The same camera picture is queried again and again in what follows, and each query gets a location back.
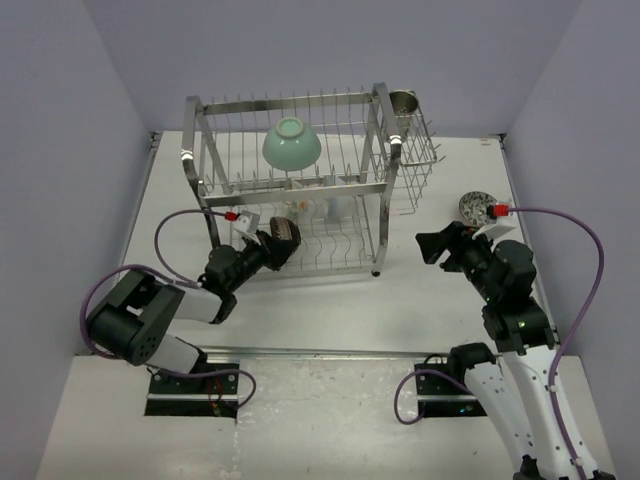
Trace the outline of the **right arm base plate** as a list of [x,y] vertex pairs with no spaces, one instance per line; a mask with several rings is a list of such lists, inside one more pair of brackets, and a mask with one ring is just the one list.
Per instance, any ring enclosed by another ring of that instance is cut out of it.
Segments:
[[418,415],[420,418],[485,417],[479,401],[449,380],[434,374],[415,378]]

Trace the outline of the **yellow flower bowl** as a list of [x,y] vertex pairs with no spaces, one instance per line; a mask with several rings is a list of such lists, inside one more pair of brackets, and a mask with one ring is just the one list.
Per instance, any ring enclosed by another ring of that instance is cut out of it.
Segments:
[[295,222],[299,223],[310,218],[313,214],[309,202],[306,200],[290,200],[283,203],[284,216]]

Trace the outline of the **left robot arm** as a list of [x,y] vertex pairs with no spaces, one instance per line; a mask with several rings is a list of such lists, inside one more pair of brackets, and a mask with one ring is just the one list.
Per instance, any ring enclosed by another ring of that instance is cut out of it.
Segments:
[[172,376],[183,391],[198,392],[215,373],[208,371],[206,354],[199,347],[168,333],[172,321],[223,323],[237,305],[236,290],[263,268],[280,270],[300,244],[297,226],[278,217],[269,233],[258,230],[241,251],[230,245],[213,248],[193,286],[169,282],[143,265],[125,265],[117,271],[126,275],[92,310],[88,304],[97,286],[83,301],[83,341],[103,358],[155,368]]

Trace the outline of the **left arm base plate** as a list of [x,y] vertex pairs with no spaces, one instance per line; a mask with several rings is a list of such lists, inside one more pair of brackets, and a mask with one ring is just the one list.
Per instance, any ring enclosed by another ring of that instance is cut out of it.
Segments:
[[144,415],[236,419],[238,384],[237,373],[186,379],[154,372]]

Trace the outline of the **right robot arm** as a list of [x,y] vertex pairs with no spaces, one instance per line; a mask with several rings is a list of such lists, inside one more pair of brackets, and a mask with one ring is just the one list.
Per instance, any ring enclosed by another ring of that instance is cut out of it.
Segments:
[[450,350],[446,380],[470,392],[499,434],[516,479],[609,479],[586,446],[557,371],[560,346],[532,295],[537,275],[531,249],[494,242],[454,221],[416,241],[427,264],[461,273],[485,302],[484,328],[495,346]]

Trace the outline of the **brown patterned bowl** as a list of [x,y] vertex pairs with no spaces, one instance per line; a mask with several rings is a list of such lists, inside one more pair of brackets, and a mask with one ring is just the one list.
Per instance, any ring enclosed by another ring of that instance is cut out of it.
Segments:
[[271,231],[271,249],[280,256],[290,257],[301,245],[298,226],[290,219],[274,216],[269,221]]

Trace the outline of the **light blue white bowl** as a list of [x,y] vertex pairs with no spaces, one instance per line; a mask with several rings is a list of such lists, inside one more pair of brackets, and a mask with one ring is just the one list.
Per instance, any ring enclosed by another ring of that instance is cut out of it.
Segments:
[[[347,183],[337,175],[325,177],[327,186],[346,186]],[[349,216],[352,209],[352,198],[347,196],[330,197],[325,200],[325,216],[330,221]]]

